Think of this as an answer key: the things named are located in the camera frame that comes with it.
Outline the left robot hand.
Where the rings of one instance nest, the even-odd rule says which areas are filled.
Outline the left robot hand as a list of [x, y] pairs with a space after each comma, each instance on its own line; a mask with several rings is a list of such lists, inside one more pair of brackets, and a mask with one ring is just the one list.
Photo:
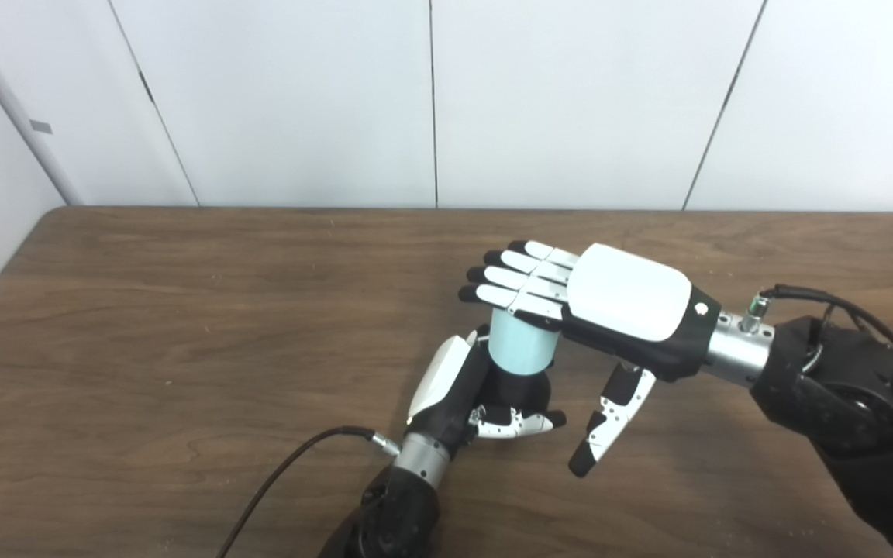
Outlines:
[[419, 434], [451, 456], [474, 439], [509, 440], [564, 427], [564, 411], [550, 408], [545, 370], [510, 374], [489, 353], [490, 328], [451, 336], [437, 349], [419, 382], [407, 434]]

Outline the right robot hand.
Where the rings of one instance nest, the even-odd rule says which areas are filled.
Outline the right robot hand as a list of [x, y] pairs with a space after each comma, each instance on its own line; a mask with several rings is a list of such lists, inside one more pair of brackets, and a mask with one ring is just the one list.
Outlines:
[[722, 314], [683, 272], [600, 243], [574, 254], [514, 241], [468, 270], [458, 298], [491, 308], [490, 357], [510, 374], [546, 371], [559, 339], [620, 358], [568, 463], [575, 477], [591, 473], [655, 381], [698, 372]]

